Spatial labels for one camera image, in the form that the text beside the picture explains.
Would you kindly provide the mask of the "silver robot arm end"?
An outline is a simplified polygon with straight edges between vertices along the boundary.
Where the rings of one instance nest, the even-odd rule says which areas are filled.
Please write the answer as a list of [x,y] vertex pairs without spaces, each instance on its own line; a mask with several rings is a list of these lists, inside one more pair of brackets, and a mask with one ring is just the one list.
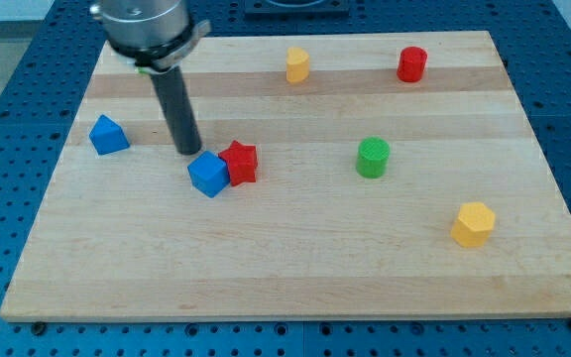
[[193,19],[185,0],[98,0],[89,12],[116,53],[155,74],[179,66],[211,32],[209,21]]

